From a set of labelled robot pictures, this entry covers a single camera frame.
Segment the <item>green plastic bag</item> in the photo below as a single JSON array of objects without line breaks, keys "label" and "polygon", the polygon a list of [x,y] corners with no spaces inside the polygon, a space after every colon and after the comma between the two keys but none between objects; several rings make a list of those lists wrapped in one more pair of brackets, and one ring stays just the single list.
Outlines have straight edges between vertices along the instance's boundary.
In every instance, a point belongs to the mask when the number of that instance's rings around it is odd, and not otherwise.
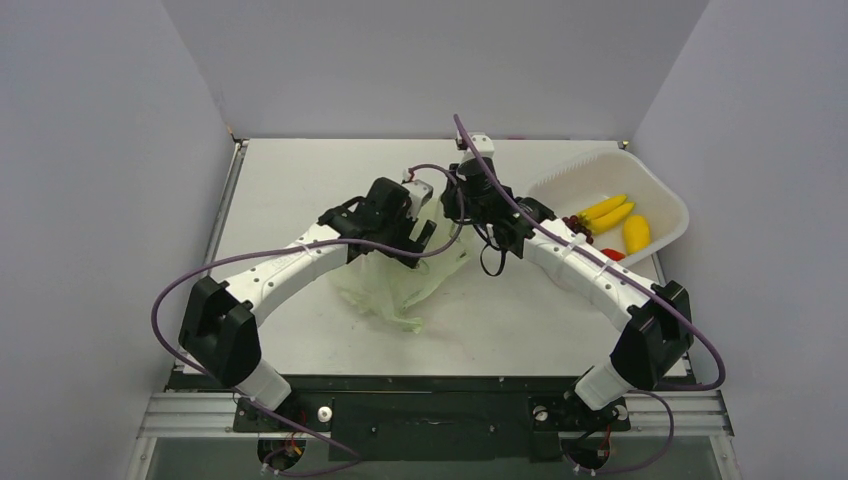
[{"label": "green plastic bag", "polygon": [[326,275],[336,293],[359,313],[415,334],[422,330],[426,319],[411,309],[434,294],[473,253],[472,230],[459,228],[445,218],[440,203],[424,206],[419,220],[436,224],[426,250],[446,246],[444,252],[423,258],[416,267],[409,268],[374,251]]}]

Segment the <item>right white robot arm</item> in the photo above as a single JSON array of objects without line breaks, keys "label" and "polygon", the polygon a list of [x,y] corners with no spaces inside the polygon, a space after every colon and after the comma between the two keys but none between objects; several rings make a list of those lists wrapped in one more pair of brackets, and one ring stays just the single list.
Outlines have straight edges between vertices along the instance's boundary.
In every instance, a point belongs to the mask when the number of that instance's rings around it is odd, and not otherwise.
[{"label": "right white robot arm", "polygon": [[454,180],[441,196],[444,214],[488,233],[502,255],[539,266],[600,310],[620,337],[604,361],[570,387],[566,418],[578,427],[598,420],[632,389],[651,391],[693,343],[680,325],[690,316],[688,294],[626,270],[578,236],[553,210],[530,197],[496,188],[475,159],[453,163]]}]

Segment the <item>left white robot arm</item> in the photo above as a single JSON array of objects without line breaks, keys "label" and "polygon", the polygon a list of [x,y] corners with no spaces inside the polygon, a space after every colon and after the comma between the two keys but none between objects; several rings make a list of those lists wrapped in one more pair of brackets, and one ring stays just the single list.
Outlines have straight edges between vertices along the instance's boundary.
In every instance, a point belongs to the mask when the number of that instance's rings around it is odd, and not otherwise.
[{"label": "left white robot arm", "polygon": [[426,220],[419,234],[413,232],[432,197],[432,186],[423,181],[378,178],[365,196],[323,213],[289,245],[289,254],[222,281],[201,278],[189,295],[179,345],[220,384],[260,404],[259,416],[272,429],[291,427],[299,405],[291,385],[262,357],[260,326],[301,289],[378,244],[415,267],[436,229]]}]

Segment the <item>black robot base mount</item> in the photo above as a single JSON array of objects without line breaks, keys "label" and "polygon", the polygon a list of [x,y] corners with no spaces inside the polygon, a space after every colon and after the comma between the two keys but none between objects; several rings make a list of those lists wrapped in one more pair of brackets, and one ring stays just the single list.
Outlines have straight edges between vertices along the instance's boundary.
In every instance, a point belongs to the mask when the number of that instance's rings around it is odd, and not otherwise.
[{"label": "black robot base mount", "polygon": [[296,428],[224,390],[213,380],[175,373],[174,412],[186,415],[197,394],[200,424],[253,435],[257,452],[278,451],[272,465],[288,472],[305,463],[314,430],[338,441],[331,461],[489,461],[524,458],[557,462],[570,454],[598,468],[607,435],[630,420],[623,396],[599,411],[579,405],[571,377],[294,375],[283,408]]}]

